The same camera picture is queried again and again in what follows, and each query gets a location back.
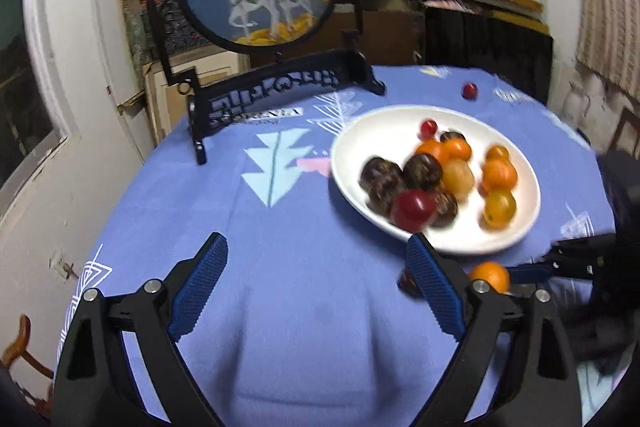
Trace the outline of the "large orange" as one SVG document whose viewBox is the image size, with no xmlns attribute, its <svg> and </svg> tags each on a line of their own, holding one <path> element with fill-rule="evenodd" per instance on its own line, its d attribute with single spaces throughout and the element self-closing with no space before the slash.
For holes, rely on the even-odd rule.
<svg viewBox="0 0 640 427">
<path fill-rule="evenodd" d="M 471 281 L 482 280 L 487 282 L 499 294 L 505 294 L 511 286 L 511 277 L 503 265 L 497 262 L 486 261 L 477 265 L 470 273 Z"/>
</svg>

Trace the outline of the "yellow orange small fruit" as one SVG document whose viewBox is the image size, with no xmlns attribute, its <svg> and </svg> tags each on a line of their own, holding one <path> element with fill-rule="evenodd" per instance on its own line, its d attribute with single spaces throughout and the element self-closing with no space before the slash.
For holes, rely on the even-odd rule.
<svg viewBox="0 0 640 427">
<path fill-rule="evenodd" d="M 511 192 L 497 190 L 489 192 L 485 197 L 483 219 L 491 229 L 503 229 L 514 218 L 518 205 Z"/>
</svg>

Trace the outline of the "orange tangerine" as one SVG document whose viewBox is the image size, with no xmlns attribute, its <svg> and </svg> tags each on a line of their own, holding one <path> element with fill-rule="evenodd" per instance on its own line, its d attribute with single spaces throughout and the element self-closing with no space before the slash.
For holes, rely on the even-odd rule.
<svg viewBox="0 0 640 427">
<path fill-rule="evenodd" d="M 482 166 L 480 185 L 486 193 L 496 190 L 512 191 L 518 184 L 518 172 L 510 161 L 488 159 Z"/>
</svg>

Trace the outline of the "tan round fruit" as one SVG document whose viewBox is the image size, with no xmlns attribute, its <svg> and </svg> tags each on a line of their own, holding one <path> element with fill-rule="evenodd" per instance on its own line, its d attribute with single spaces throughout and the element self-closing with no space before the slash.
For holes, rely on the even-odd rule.
<svg viewBox="0 0 640 427">
<path fill-rule="evenodd" d="M 475 187 L 475 178 L 468 163 L 460 158 L 452 158 L 442 167 L 442 185 L 457 200 L 465 200 Z"/>
</svg>

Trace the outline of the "large red plum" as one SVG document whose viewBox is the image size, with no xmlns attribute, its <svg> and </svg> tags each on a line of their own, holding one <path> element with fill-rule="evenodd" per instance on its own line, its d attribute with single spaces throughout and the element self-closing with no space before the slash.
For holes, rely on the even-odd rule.
<svg viewBox="0 0 640 427">
<path fill-rule="evenodd" d="M 437 215 L 435 197 L 422 190 L 398 194 L 390 208 L 390 222 L 397 228 L 416 233 L 430 225 Z"/>
</svg>

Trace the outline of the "dark mangosteen front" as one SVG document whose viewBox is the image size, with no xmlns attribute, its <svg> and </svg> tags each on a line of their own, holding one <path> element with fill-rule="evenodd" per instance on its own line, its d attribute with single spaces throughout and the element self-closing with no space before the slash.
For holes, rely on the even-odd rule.
<svg viewBox="0 0 640 427">
<path fill-rule="evenodd" d="M 363 165 L 359 185 L 368 195 L 369 207 L 381 216 L 388 216 L 396 196 L 407 190 L 400 167 L 380 156 Z"/>
</svg>

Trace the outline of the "small red plum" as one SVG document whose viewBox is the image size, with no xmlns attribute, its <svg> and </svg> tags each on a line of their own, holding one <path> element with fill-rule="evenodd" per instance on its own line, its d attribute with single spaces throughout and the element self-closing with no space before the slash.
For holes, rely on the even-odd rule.
<svg viewBox="0 0 640 427">
<path fill-rule="evenodd" d="M 462 96 L 465 100 L 475 101 L 478 95 L 478 88 L 475 83 L 468 82 L 462 88 Z"/>
</svg>

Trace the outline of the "wooden chair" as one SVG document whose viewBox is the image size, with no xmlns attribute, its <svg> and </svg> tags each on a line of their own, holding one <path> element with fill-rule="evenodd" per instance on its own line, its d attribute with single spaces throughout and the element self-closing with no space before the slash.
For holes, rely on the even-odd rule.
<svg viewBox="0 0 640 427">
<path fill-rule="evenodd" d="M 608 150 L 622 150 L 638 159 L 640 152 L 640 118 L 625 107 L 620 113 L 620 121 L 614 131 Z"/>
</svg>

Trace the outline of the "white pitcher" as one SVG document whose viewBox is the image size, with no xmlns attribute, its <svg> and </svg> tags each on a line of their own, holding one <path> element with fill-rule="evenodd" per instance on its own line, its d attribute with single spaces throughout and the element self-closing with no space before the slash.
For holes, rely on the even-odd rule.
<svg viewBox="0 0 640 427">
<path fill-rule="evenodd" d="M 590 109 L 590 96 L 579 84 L 571 83 L 561 109 L 561 116 L 565 121 L 579 124 Z"/>
</svg>

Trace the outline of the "blue patterned tablecloth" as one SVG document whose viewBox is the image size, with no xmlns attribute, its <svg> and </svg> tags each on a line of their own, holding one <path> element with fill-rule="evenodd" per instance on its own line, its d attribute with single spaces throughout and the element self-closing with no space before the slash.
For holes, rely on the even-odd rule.
<svg viewBox="0 0 640 427">
<path fill-rule="evenodd" d="M 558 117 L 478 69 L 379 67 L 386 92 L 296 88 L 205 142 L 185 124 L 160 143 L 79 270 L 80 291 L 130 293 L 214 232 L 229 260 L 183 358 L 229 426 L 405 426 L 456 344 L 397 277 L 405 247 L 350 207 L 329 150 L 349 121 L 396 104 L 447 107 L 498 129 L 541 187 L 533 230 L 499 256 L 534 260 L 557 239 L 611 230 L 596 155 Z M 465 100 L 465 83 L 477 85 Z"/>
</svg>

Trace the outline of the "white oval plate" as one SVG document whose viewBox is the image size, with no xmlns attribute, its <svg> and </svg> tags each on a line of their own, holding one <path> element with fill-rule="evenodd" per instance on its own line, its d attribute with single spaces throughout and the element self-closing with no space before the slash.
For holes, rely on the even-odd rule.
<svg viewBox="0 0 640 427">
<path fill-rule="evenodd" d="M 532 164 L 504 134 L 474 117 L 442 107 L 395 105 L 353 120 L 334 140 L 330 166 L 340 193 L 372 225 L 405 241 L 411 232 L 393 225 L 390 215 L 372 210 L 359 185 L 363 165 L 374 156 L 400 167 L 407 190 L 435 197 L 436 218 L 420 232 L 446 254 L 498 253 L 524 239 L 538 219 L 541 191 Z M 452 158 L 466 161 L 474 174 L 474 190 L 465 200 L 457 200 L 442 185 L 442 167 Z M 509 191 L 518 210 L 503 229 L 488 228 L 483 219 L 488 193 L 480 185 L 482 166 L 494 158 L 510 161 L 518 172 L 518 184 Z"/>
</svg>

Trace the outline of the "striped curtain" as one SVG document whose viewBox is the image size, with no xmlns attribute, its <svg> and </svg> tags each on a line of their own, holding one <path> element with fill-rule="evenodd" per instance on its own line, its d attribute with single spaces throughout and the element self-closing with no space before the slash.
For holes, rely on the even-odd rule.
<svg viewBox="0 0 640 427">
<path fill-rule="evenodd" d="M 639 98 L 639 0 L 582 0 L 577 60 Z"/>
</svg>

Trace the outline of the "window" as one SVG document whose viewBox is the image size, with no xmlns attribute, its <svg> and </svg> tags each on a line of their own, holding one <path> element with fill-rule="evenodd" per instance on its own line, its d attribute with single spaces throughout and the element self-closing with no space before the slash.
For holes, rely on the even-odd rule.
<svg viewBox="0 0 640 427">
<path fill-rule="evenodd" d="M 44 0 L 1 0 L 2 208 L 71 131 Z"/>
</svg>

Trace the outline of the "round deer screen ornament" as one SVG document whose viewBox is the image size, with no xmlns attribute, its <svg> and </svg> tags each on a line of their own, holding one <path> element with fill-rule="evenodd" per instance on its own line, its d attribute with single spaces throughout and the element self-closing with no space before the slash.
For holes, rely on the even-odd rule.
<svg viewBox="0 0 640 427">
<path fill-rule="evenodd" d="M 195 68 L 175 72 L 160 7 L 145 0 L 165 79 L 186 98 L 195 159 L 206 163 L 204 140 L 238 121 L 273 93 L 297 86 L 341 88 L 356 84 L 376 95 L 386 91 L 358 48 L 363 31 L 360 0 L 176 0 L 186 22 L 218 48 L 269 64 L 204 86 Z"/>
</svg>

